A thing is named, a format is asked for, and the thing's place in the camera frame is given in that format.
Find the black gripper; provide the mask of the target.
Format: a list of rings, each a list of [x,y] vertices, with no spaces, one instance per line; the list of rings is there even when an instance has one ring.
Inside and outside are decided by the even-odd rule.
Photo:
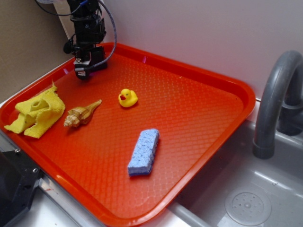
[[[71,53],[75,56],[76,64],[91,65],[91,51],[106,35],[104,19],[91,14],[85,17],[71,16],[71,21],[75,30],[70,41]]]

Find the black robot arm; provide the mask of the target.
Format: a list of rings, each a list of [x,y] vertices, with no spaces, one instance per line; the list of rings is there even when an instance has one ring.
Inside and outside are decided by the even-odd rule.
[[[64,45],[65,53],[72,53],[76,64],[93,65],[104,59],[97,47],[106,36],[105,22],[97,0],[69,0],[70,20],[74,34]]]

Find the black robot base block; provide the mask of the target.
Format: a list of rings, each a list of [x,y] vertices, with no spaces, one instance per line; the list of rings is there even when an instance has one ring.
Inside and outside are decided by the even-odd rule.
[[[42,175],[20,149],[0,153],[0,225],[10,227],[30,211]]]

